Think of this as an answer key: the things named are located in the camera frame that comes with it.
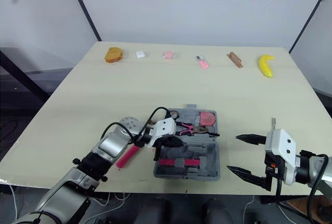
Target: bread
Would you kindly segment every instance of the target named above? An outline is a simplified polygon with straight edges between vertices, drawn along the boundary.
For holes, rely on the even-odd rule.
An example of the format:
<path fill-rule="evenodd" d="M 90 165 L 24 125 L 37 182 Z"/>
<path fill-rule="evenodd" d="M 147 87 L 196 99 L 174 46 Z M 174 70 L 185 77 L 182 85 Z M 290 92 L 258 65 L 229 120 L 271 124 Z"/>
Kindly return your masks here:
<path fill-rule="evenodd" d="M 122 59 L 122 49 L 118 47 L 111 47 L 109 48 L 106 56 L 105 56 L 105 61 L 106 62 L 117 62 Z"/>

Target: pink object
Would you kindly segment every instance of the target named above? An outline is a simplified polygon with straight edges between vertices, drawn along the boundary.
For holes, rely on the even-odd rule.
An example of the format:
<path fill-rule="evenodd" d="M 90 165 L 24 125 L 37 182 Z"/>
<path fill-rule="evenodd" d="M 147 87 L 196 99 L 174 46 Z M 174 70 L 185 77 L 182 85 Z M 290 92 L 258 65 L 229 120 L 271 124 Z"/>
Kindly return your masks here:
<path fill-rule="evenodd" d="M 200 112 L 200 124 L 204 127 L 211 127 L 216 122 L 216 116 L 213 113 L 207 111 Z"/>
<path fill-rule="evenodd" d="M 198 59 L 198 62 L 201 65 L 202 68 L 208 68 L 209 67 L 209 65 L 206 63 L 206 61 L 203 59 L 202 56 L 199 55 L 196 58 Z"/>
<path fill-rule="evenodd" d="M 119 161 L 116 162 L 116 167 L 118 167 L 119 169 L 123 168 L 125 166 L 125 164 L 132 158 L 133 155 L 136 154 L 136 152 L 138 152 L 138 150 L 140 149 L 140 147 L 133 145 L 132 147 L 130 147 L 130 149 L 126 152 L 126 154 L 123 155 L 122 158 L 120 158 Z"/>
<path fill-rule="evenodd" d="M 174 59 L 174 52 L 173 51 L 165 51 L 163 54 L 162 54 L 162 57 L 166 60 L 172 60 Z"/>
<path fill-rule="evenodd" d="M 185 166 L 199 166 L 199 159 L 185 159 Z M 160 159 L 159 165 L 174 166 L 175 159 Z"/>

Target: black metal frame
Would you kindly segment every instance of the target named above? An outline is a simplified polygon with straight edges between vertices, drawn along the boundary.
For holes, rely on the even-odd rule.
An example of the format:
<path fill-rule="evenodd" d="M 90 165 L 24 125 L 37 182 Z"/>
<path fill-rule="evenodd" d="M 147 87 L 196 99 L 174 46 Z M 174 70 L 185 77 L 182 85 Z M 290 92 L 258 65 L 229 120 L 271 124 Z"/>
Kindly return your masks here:
<path fill-rule="evenodd" d="M 28 75 L 26 75 L 14 62 L 0 51 L 0 66 L 10 73 L 16 80 L 29 89 L 41 101 L 46 102 L 50 95 L 41 89 Z"/>
<path fill-rule="evenodd" d="M 96 27 L 94 26 L 93 21 L 92 21 L 90 15 L 89 15 L 89 13 L 88 13 L 87 8 L 85 7 L 85 4 L 84 4 L 83 0 L 77 0 L 77 1 L 79 2 L 79 5 L 81 6 L 81 8 L 82 8 L 82 10 L 83 10 L 83 12 L 84 12 L 84 15 L 85 15 L 85 17 L 87 18 L 87 20 L 88 20 L 88 22 L 89 22 L 89 24 L 90 24 L 90 26 L 91 26 L 91 28 L 92 28 L 92 30 L 93 30 L 93 32 L 94 32 L 96 38 L 97 38 L 97 40 L 98 40 L 98 41 L 102 41 L 102 39 L 100 38 L 100 35 L 99 35 L 99 33 L 98 33 Z"/>
<path fill-rule="evenodd" d="M 300 31 L 300 34 L 297 36 L 295 42 L 293 43 L 292 47 L 289 50 L 289 53 L 292 52 L 292 50 L 294 49 L 295 45 L 297 44 L 297 42 L 299 41 L 300 37 L 302 36 L 303 32 L 305 31 L 307 25 L 309 24 L 310 20 L 312 19 L 313 15 L 315 14 L 315 12 L 317 11 L 318 6 L 320 5 L 322 0 L 318 0 L 317 4 L 315 5 L 315 7 L 313 8 L 309 18 L 307 19 L 305 25 L 303 26 L 302 30 Z"/>

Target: gray tool case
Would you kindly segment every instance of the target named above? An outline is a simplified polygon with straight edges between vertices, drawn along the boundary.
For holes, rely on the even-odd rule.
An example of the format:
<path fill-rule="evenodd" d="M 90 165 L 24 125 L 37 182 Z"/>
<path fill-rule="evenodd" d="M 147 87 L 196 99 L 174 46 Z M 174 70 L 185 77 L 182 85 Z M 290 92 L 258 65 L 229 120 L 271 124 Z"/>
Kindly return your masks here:
<path fill-rule="evenodd" d="M 195 127 L 200 126 L 200 113 L 213 113 L 216 117 L 212 126 L 205 126 L 210 133 L 218 133 L 217 114 L 211 110 L 198 110 L 196 105 L 189 104 L 187 108 L 169 109 L 178 112 L 178 117 L 172 116 L 175 122 L 190 123 Z M 171 179 L 194 179 L 212 181 L 220 178 L 219 146 L 217 136 L 209 133 L 194 133 L 193 136 L 177 136 L 185 145 L 182 147 L 161 148 L 160 158 L 155 163 L 154 176 Z M 174 165 L 160 165 L 162 159 L 174 159 Z M 199 159 L 199 165 L 185 165 L 185 159 Z"/>

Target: black cable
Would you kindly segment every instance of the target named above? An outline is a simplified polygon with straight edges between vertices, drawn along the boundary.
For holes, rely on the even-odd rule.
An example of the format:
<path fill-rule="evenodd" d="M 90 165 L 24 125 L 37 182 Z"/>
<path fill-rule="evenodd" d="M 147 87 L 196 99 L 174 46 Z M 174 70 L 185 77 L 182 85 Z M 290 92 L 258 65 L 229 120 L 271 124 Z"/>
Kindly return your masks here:
<path fill-rule="evenodd" d="M 118 126 L 120 126 L 121 128 L 123 128 L 123 129 L 128 133 L 128 135 L 130 136 L 130 139 L 134 139 L 133 134 L 131 134 L 131 132 L 130 132 L 130 131 L 129 131 L 129 130 L 128 130 L 123 124 L 121 124 L 121 123 L 119 123 L 119 122 L 113 122 L 113 123 L 109 124 L 108 127 L 106 127 L 106 129 L 104 130 L 104 132 L 103 132 L 103 134 L 102 134 L 102 136 L 101 136 L 100 139 L 102 139 L 102 138 L 105 136 L 107 130 L 108 130 L 111 126 L 113 126 L 113 125 L 115 125 L 115 124 L 118 125 Z"/>
<path fill-rule="evenodd" d="M 0 133 L 1 133 L 2 128 L 5 127 L 5 126 L 7 126 L 7 125 L 9 125 L 10 123 L 15 123 L 14 128 L 13 128 L 10 132 L 8 132 L 4 137 L 1 137 L 1 138 L 0 138 L 0 141 L 1 141 L 1 140 L 4 140 L 4 139 L 5 139 L 6 137 L 8 137 L 13 131 L 15 131 L 15 129 L 16 129 L 17 125 L 18 125 L 18 122 L 17 122 L 17 120 L 10 120 L 10 121 L 8 121 L 7 123 L 3 124 L 3 125 L 0 127 Z"/>
<path fill-rule="evenodd" d="M 282 180 L 279 178 L 278 184 L 276 186 L 276 193 L 275 193 L 275 201 L 276 201 L 277 205 L 308 220 L 308 217 L 305 214 L 280 202 L 281 187 L 282 187 Z"/>
<path fill-rule="evenodd" d="M 162 106 L 157 107 L 157 108 L 152 112 L 152 114 L 150 115 L 150 117 L 148 118 L 148 120 L 145 122 L 145 124 L 144 124 L 144 126 L 142 127 L 142 129 L 140 130 L 140 132 L 134 137 L 134 139 L 133 139 L 133 143 L 135 143 L 135 142 L 140 138 L 140 136 L 142 135 L 142 133 L 143 133 L 143 131 L 145 130 L 146 126 L 149 124 L 149 122 L 151 121 L 152 117 L 155 115 L 155 113 L 156 113 L 159 109 L 164 109 L 164 110 L 166 111 L 166 116 L 165 116 L 165 118 L 170 118 L 171 113 L 170 113 L 170 111 L 169 111 L 167 108 L 162 107 Z"/>
<path fill-rule="evenodd" d="M 287 205 L 280 202 L 280 194 L 281 194 L 281 187 L 282 187 L 282 180 L 280 178 L 278 178 L 278 184 L 277 184 L 276 193 L 275 193 L 275 201 L 280 207 L 282 207 L 282 208 L 284 208 L 288 211 L 291 211 L 292 213 L 297 214 L 297 215 L 301 216 L 304 219 L 309 220 L 310 223 L 312 223 L 312 224 L 319 223 L 319 222 L 315 221 L 314 219 L 312 219 L 312 215 L 311 215 L 312 200 L 313 200 L 313 197 L 314 197 L 314 195 L 317 191 L 318 185 L 319 185 L 319 183 L 320 183 L 320 181 L 321 181 L 321 179 L 324 175 L 325 169 L 326 169 L 327 164 L 328 164 L 328 159 L 329 159 L 328 156 L 325 155 L 325 154 L 317 155 L 317 157 L 323 157 L 324 162 L 323 162 L 323 165 L 320 169 L 320 172 L 319 172 L 319 174 L 318 174 L 318 176 L 317 176 L 317 178 L 316 178 L 316 180 L 315 180 L 315 182 L 312 186 L 312 189 L 310 191 L 310 195 L 309 195 L 309 198 L 308 198 L 308 201 L 307 201 L 307 216 L 305 214 L 301 213 L 300 211 L 297 211 L 296 209 L 294 209 L 292 207 L 289 207 L 289 206 L 287 206 Z"/>
<path fill-rule="evenodd" d="M 313 200 L 313 197 L 315 196 L 318 185 L 320 184 L 320 182 L 322 180 L 322 177 L 324 175 L 325 169 L 326 169 L 327 164 L 328 164 L 328 156 L 326 154 L 320 154 L 320 155 L 317 155 L 317 157 L 324 158 L 324 162 L 323 162 L 323 165 L 321 167 L 320 172 L 318 173 L 318 176 L 315 180 L 315 183 L 312 186 L 312 189 L 310 191 L 310 195 L 309 195 L 309 198 L 308 198 L 308 202 L 307 202 L 307 215 L 308 215 L 309 220 L 310 220 L 311 223 L 314 223 L 313 219 L 312 219 L 312 215 L 311 215 L 312 200 Z"/>

